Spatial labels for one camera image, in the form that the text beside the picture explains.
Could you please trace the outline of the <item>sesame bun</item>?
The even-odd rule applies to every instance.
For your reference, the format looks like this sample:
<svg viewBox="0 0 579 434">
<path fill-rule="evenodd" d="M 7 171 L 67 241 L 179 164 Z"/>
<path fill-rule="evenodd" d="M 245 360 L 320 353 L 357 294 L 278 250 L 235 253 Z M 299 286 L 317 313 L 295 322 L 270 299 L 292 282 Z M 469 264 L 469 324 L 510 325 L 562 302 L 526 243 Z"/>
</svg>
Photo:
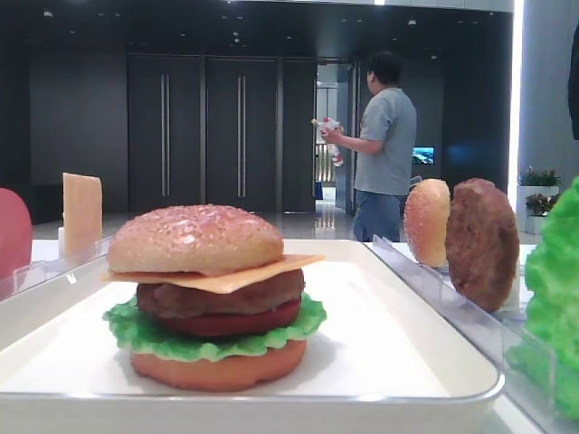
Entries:
<svg viewBox="0 0 579 434">
<path fill-rule="evenodd" d="M 126 222 L 112 237 L 109 269 L 116 273 L 200 273 L 220 276 L 283 256 L 280 231 L 228 205 L 178 205 Z"/>
<path fill-rule="evenodd" d="M 403 226 L 411 253 L 432 268 L 446 264 L 446 226 L 451 196 L 448 185 L 435 178 L 419 182 L 409 193 Z"/>
</svg>

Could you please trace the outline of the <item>orange cheese slice on burger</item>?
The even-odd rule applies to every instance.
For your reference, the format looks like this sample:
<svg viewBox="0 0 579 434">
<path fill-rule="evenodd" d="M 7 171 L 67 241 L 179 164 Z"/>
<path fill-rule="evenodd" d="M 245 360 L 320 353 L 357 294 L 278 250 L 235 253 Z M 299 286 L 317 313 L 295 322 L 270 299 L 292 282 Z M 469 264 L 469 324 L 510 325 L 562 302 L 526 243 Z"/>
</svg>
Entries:
<svg viewBox="0 0 579 434">
<path fill-rule="evenodd" d="M 116 273 L 107 271 L 101 277 L 104 282 L 133 282 L 139 284 L 168 283 L 182 288 L 199 289 L 218 295 L 231 294 L 253 283 L 261 282 L 279 274 L 324 260 L 324 255 L 286 254 L 282 260 L 255 269 L 209 277 L 199 273 Z"/>
</svg>

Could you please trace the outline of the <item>green lettuce leaf on burger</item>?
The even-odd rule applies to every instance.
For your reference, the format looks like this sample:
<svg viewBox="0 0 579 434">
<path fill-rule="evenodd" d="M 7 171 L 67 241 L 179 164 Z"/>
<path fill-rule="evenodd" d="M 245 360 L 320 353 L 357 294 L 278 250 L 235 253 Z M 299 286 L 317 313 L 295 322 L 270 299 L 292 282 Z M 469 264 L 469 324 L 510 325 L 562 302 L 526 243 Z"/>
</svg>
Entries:
<svg viewBox="0 0 579 434">
<path fill-rule="evenodd" d="M 270 349 L 307 340 L 327 319 L 323 304 L 302 296 L 297 319 L 290 325 L 278 327 L 263 335 L 239 335 L 224 340 L 194 337 L 170 332 L 137 308 L 137 299 L 116 304 L 105 312 L 103 320 L 115 336 L 120 348 L 136 354 L 153 354 L 163 360 L 218 362 L 229 356 L 261 356 Z"/>
</svg>

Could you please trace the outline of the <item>standing brown meat patty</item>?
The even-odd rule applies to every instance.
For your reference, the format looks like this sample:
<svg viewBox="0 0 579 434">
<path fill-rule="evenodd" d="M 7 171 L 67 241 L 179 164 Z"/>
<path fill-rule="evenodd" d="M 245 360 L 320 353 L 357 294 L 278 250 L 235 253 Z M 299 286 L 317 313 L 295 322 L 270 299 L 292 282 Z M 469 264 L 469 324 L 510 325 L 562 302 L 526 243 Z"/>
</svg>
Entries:
<svg viewBox="0 0 579 434">
<path fill-rule="evenodd" d="M 508 197 L 491 181 L 455 185 L 445 249 L 454 288 L 487 312 L 500 309 L 517 274 L 517 219 Z"/>
</svg>

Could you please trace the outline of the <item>standing orange cheese slice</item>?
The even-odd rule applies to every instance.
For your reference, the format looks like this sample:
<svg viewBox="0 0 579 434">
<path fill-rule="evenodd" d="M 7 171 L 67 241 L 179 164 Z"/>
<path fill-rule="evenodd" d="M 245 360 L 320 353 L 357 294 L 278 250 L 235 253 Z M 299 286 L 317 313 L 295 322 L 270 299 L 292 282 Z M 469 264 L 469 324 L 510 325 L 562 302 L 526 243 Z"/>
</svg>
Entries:
<svg viewBox="0 0 579 434">
<path fill-rule="evenodd" d="M 81 252 L 102 236 L 102 186 L 95 176 L 63 173 L 64 253 Z"/>
</svg>

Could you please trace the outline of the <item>standing red tomato slice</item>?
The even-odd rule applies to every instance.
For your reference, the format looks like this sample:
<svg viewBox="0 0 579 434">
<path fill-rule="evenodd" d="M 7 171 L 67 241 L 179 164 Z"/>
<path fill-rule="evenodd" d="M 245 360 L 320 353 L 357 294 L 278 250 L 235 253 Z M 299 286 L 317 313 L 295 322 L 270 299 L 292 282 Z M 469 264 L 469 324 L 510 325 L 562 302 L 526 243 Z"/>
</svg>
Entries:
<svg viewBox="0 0 579 434">
<path fill-rule="evenodd" d="M 1 278 L 31 262 L 33 226 L 23 199 L 15 192 L 1 189 Z"/>
</svg>

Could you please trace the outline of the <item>standing green lettuce leaf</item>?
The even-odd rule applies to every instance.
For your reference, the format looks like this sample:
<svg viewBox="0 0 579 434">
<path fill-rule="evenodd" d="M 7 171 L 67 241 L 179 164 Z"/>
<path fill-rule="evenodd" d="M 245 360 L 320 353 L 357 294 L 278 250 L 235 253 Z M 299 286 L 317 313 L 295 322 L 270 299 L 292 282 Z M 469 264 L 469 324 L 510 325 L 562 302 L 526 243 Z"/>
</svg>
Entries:
<svg viewBox="0 0 579 434">
<path fill-rule="evenodd" d="M 578 419 L 578 180 L 546 217 L 542 240 L 527 256 L 527 336 L 508 350 L 511 367 Z"/>
</svg>

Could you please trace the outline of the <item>bottles held by man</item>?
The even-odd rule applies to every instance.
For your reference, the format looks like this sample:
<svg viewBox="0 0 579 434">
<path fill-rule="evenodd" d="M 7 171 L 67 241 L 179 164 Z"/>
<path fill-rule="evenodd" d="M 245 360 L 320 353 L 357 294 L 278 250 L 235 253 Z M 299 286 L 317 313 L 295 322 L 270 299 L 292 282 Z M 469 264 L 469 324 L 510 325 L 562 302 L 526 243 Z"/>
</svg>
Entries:
<svg viewBox="0 0 579 434">
<path fill-rule="evenodd" d="M 324 139 L 333 166 L 342 166 L 343 157 L 334 141 L 334 138 L 331 136 L 331 134 L 334 132 L 342 132 L 340 123 L 331 117 L 324 117 L 321 120 L 313 118 L 311 119 L 311 123 L 317 129 L 320 136 Z"/>
</svg>

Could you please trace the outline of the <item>dark double doors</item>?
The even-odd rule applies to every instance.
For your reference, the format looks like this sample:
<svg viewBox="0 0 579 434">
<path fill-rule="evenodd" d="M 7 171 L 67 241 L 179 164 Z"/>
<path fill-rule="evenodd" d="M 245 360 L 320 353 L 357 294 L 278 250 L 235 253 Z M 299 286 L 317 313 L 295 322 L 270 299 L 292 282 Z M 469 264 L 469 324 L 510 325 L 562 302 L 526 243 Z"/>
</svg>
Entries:
<svg viewBox="0 0 579 434">
<path fill-rule="evenodd" d="M 316 75 L 306 59 L 129 56 L 130 209 L 311 212 Z"/>
</svg>

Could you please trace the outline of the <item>man in grey shirt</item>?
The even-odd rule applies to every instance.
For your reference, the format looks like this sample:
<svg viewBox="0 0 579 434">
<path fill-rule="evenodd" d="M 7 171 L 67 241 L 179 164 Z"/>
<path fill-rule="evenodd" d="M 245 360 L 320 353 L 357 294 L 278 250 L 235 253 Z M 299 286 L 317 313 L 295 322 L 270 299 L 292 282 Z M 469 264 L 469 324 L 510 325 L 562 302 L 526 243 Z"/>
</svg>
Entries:
<svg viewBox="0 0 579 434">
<path fill-rule="evenodd" d="M 358 137 L 331 136 L 336 145 L 358 153 L 353 233 L 358 241 L 375 236 L 400 240 L 401 206 L 410 189 L 417 112 L 399 85 L 402 64 L 392 52 L 378 52 L 368 63 L 368 101 Z"/>
</svg>

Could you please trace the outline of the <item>small blue screen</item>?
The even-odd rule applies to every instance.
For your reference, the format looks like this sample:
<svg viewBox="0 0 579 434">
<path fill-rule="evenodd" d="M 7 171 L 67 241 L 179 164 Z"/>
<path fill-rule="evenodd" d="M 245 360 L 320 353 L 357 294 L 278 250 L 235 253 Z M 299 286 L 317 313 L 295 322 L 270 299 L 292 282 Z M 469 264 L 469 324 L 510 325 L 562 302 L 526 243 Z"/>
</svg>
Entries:
<svg viewBox="0 0 579 434">
<path fill-rule="evenodd" d="M 433 165 L 434 148 L 432 146 L 415 146 L 413 148 L 414 165 Z"/>
</svg>

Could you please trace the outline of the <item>brown patty in burger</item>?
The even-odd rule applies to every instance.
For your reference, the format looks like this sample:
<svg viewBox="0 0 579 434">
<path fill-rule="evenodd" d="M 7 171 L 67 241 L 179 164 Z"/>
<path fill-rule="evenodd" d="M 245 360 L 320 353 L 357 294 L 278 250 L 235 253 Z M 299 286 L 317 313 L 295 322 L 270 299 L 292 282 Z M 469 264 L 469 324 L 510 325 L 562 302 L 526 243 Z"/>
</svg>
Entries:
<svg viewBox="0 0 579 434">
<path fill-rule="evenodd" d="M 165 318 L 188 318 L 212 314 L 259 314 L 301 298 L 305 279 L 292 270 L 255 282 L 231 294 L 214 294 L 173 284 L 139 284 L 138 309 Z"/>
</svg>

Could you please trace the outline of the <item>white rectangular metal tray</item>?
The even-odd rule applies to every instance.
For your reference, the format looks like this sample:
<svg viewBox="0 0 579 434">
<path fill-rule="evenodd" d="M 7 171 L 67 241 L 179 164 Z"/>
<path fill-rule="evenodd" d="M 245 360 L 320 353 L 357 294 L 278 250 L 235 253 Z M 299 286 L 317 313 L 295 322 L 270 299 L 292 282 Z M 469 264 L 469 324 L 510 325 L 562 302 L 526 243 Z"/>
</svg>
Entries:
<svg viewBox="0 0 579 434">
<path fill-rule="evenodd" d="M 102 316 L 134 292 L 95 260 L 1 304 L 4 433 L 478 433 L 505 378 L 368 247 L 321 254 L 306 290 L 327 320 L 289 376 L 234 394 L 141 378 Z"/>
</svg>

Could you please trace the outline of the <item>bottom bun of burger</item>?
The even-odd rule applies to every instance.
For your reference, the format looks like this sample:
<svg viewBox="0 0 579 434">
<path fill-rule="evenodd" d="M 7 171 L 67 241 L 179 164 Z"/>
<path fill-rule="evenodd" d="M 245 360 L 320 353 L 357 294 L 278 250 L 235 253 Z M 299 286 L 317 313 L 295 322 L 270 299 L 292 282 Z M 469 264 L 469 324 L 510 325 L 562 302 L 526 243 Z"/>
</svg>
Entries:
<svg viewBox="0 0 579 434">
<path fill-rule="evenodd" d="M 130 354 L 135 372 L 181 390 L 197 392 L 240 392 L 291 373 L 306 352 L 305 341 L 292 340 L 269 349 L 264 355 L 232 355 L 217 362 L 165 360 L 154 354 Z"/>
</svg>

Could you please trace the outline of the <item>potted plants in white planter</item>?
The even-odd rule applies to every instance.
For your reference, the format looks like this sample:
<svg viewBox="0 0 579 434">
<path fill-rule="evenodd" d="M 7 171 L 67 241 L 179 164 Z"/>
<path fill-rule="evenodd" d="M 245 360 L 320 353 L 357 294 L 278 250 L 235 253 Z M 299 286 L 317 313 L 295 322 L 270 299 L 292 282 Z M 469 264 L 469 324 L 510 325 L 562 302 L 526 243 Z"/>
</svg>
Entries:
<svg viewBox="0 0 579 434">
<path fill-rule="evenodd" d="M 546 217 L 560 194 L 561 177 L 555 169 L 536 170 L 528 167 L 520 172 L 517 187 L 517 224 L 522 232 L 538 233 L 538 223 L 528 220 Z"/>
</svg>

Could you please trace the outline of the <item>long clear right rail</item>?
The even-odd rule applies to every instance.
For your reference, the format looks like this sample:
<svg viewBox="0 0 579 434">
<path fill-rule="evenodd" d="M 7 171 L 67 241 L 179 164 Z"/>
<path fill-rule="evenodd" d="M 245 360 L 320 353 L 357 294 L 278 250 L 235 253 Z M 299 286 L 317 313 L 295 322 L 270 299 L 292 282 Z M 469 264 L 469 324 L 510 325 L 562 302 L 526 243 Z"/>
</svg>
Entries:
<svg viewBox="0 0 579 434">
<path fill-rule="evenodd" d="M 446 268 L 414 261 L 402 243 L 375 237 L 371 248 L 411 289 L 463 334 L 506 375 L 495 413 L 505 433 L 576 433 L 578 419 L 564 401 L 578 401 L 578 372 L 559 362 L 556 350 L 527 331 L 525 305 L 490 314 L 458 294 Z"/>
</svg>

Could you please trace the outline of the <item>long clear rail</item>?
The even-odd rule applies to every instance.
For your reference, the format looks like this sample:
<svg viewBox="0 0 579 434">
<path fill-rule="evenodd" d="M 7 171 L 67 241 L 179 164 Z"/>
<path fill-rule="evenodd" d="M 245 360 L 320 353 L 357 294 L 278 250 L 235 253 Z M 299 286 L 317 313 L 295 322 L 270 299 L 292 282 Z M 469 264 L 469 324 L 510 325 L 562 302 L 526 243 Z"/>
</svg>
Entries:
<svg viewBox="0 0 579 434">
<path fill-rule="evenodd" d="M 15 270 L 11 276 L 1 280 L 1 300 L 5 301 L 52 278 L 71 274 L 95 260 L 104 259 L 111 241 L 112 238 L 107 237 L 97 241 L 92 249 L 85 250 L 77 256 L 34 261 Z"/>
<path fill-rule="evenodd" d="M 414 261 L 402 243 L 375 237 L 371 248 L 411 289 L 463 334 L 506 375 L 495 413 L 505 433 L 576 433 L 578 419 L 564 401 L 578 401 L 578 372 L 559 362 L 556 350 L 527 331 L 525 305 L 490 314 L 458 294 L 446 268 Z"/>
</svg>

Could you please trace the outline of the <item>long clear left rail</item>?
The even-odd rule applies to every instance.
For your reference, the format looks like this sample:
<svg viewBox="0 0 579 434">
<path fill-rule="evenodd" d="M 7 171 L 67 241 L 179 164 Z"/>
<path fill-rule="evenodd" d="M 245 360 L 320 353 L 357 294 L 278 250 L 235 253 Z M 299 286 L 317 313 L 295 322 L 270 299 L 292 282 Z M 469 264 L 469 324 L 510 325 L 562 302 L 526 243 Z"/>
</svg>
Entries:
<svg viewBox="0 0 579 434">
<path fill-rule="evenodd" d="M 52 278 L 71 274 L 95 260 L 104 259 L 111 241 L 112 238 L 107 237 L 97 241 L 92 249 L 85 250 L 77 256 L 34 261 L 15 270 L 11 276 L 1 280 L 1 300 L 5 301 Z"/>
</svg>

